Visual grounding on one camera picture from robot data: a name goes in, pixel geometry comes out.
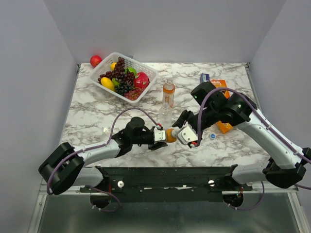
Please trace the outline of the small orange juice bottle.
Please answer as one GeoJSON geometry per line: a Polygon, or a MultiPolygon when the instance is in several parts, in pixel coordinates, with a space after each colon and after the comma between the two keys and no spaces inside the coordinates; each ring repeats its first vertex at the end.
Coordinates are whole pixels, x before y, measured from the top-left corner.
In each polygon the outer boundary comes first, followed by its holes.
{"type": "Polygon", "coordinates": [[[177,140],[176,129],[170,128],[165,130],[166,133],[166,143],[173,143],[177,140]]]}

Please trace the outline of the clear plastic bottle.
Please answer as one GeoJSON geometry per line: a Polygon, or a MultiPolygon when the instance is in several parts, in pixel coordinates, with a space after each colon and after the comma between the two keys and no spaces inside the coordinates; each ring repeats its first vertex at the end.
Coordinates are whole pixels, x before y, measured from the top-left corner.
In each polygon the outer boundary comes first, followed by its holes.
{"type": "Polygon", "coordinates": [[[171,123],[172,120],[172,108],[167,102],[162,104],[159,110],[159,122],[161,124],[171,123]]]}

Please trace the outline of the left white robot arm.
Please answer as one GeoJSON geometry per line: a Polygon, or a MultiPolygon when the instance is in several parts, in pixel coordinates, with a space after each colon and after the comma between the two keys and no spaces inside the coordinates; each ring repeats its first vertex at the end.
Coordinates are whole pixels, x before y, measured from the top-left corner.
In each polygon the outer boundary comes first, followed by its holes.
{"type": "Polygon", "coordinates": [[[78,179],[81,170],[104,159],[117,158],[131,151],[133,145],[148,145],[149,150],[165,147],[166,131],[160,124],[148,129],[140,117],[132,118],[125,128],[101,143],[76,149],[70,143],[60,144],[38,168],[48,185],[48,191],[59,195],[78,179]]]}

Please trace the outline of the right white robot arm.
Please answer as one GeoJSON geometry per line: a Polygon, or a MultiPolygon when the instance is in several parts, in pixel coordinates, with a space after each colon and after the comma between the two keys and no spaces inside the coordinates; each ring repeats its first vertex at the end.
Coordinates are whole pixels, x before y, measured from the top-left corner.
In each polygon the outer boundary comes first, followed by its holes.
{"type": "Polygon", "coordinates": [[[183,111],[173,124],[171,137],[183,145],[197,147],[203,130],[221,121],[243,131],[259,144],[270,159],[246,166],[233,165],[223,179],[229,190],[250,182],[268,181],[279,188],[288,188],[301,181],[306,173],[304,165],[311,161],[311,150],[303,149],[285,137],[246,95],[231,90],[232,96],[226,98],[223,90],[211,82],[195,87],[191,95],[200,110],[197,114],[183,111]]]}

